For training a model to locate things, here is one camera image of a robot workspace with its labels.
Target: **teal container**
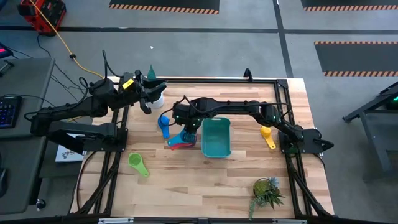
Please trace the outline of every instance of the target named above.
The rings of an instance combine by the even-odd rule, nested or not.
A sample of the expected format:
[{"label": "teal container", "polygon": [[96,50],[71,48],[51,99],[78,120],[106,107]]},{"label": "teal container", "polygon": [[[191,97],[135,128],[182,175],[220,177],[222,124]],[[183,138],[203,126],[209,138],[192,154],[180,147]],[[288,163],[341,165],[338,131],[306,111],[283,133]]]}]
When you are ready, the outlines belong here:
[{"label": "teal container", "polygon": [[206,157],[225,158],[231,155],[231,121],[226,118],[204,119],[201,128],[201,151]]}]

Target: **black floor mat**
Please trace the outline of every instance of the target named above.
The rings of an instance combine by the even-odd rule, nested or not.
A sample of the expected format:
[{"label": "black floor mat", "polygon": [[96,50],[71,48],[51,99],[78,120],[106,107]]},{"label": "black floor mat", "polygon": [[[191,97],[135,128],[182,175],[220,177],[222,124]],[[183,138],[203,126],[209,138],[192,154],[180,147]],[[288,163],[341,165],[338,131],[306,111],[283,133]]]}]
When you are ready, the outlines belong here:
[{"label": "black floor mat", "polygon": [[396,10],[397,0],[301,0],[305,11]]},{"label": "black floor mat", "polygon": [[220,0],[111,0],[111,9],[218,14]]},{"label": "black floor mat", "polygon": [[315,48],[325,76],[398,76],[396,41],[316,41]]}]

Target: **gray floor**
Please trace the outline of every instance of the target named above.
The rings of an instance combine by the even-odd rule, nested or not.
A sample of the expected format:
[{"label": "gray floor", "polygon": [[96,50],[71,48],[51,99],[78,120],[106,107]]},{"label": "gray floor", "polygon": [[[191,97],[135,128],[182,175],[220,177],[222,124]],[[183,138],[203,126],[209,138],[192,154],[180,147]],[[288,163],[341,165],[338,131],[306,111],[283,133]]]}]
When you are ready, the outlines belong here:
[{"label": "gray floor", "polygon": [[[68,14],[64,27],[277,28],[272,0],[221,0],[218,16],[108,9],[108,0],[65,2]],[[285,29],[398,29],[398,11],[305,12],[300,0],[279,0],[279,4]],[[28,26],[11,4],[0,12],[0,25]],[[146,72],[152,64],[158,75],[168,76],[240,77],[249,67],[256,77],[286,77],[278,34],[148,31],[62,32],[62,35],[80,62],[99,72],[103,69],[101,50],[105,49],[118,73],[135,69]],[[2,30],[0,42],[31,56],[45,57],[45,52],[37,47],[36,36],[35,32]],[[398,41],[398,35],[286,35],[293,75],[305,80],[315,125],[323,138],[335,143],[325,153],[335,213],[343,218],[398,223],[397,182],[363,182],[362,176],[375,169],[375,160],[361,123],[355,120],[346,124],[341,119],[398,79],[324,77],[313,45],[314,41],[322,40]],[[57,38],[43,37],[41,43],[75,81],[82,75],[97,79],[68,59]],[[62,74],[56,71],[55,75],[67,83]],[[53,96],[52,100],[64,103],[62,96]],[[41,192],[48,198],[49,207],[14,218],[67,213],[75,181],[50,182],[53,187]]]}]

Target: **red battery charger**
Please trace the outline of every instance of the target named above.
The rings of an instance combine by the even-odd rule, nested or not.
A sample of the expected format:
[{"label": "red battery charger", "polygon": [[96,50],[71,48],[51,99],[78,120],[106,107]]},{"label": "red battery charger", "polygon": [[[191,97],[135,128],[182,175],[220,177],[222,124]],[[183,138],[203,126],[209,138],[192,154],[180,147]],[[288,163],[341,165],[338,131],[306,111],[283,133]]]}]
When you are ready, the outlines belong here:
[{"label": "red battery charger", "polygon": [[[32,0],[40,9],[43,15],[49,20],[56,30],[60,27],[62,19],[67,12],[65,3],[62,0]],[[29,0],[22,0],[17,6],[18,12],[33,28],[42,35],[49,37],[55,36],[54,30],[42,15],[36,10]]]}]

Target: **wooden table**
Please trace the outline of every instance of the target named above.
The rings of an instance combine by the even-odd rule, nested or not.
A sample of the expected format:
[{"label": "wooden table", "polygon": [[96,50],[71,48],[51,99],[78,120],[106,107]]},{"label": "wooden table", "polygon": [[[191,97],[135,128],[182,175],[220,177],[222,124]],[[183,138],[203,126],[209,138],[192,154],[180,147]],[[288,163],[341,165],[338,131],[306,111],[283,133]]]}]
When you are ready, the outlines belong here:
[{"label": "wooden table", "polygon": [[[296,123],[303,128],[313,128],[303,79],[288,79],[288,83]],[[254,218],[293,218],[286,161],[279,149],[277,130],[272,128],[277,149],[270,149],[260,134],[261,126],[252,117],[224,116],[231,120],[232,154],[227,159],[209,159],[201,153],[201,129],[194,148],[171,151],[157,118],[183,95],[191,100],[206,96],[219,101],[275,102],[274,87],[267,84],[168,83],[161,109],[145,115],[139,106],[130,107],[129,137],[119,166],[112,216],[247,218],[253,183],[261,177],[276,176],[285,196],[284,205],[276,206],[275,210],[270,206],[257,209]],[[93,124],[111,122],[111,116],[112,113],[108,113],[103,118],[95,118]],[[181,126],[171,126],[170,135],[175,136],[181,129]],[[131,152],[142,155],[150,177],[143,178],[128,166]],[[94,155],[82,175],[82,203],[98,185],[103,157],[104,153],[100,152]],[[323,207],[333,213],[322,163],[311,154],[302,157],[309,189]],[[108,190],[104,192],[103,207]],[[297,193],[304,212],[302,192]],[[76,210],[75,204],[76,200],[71,212]]]}]

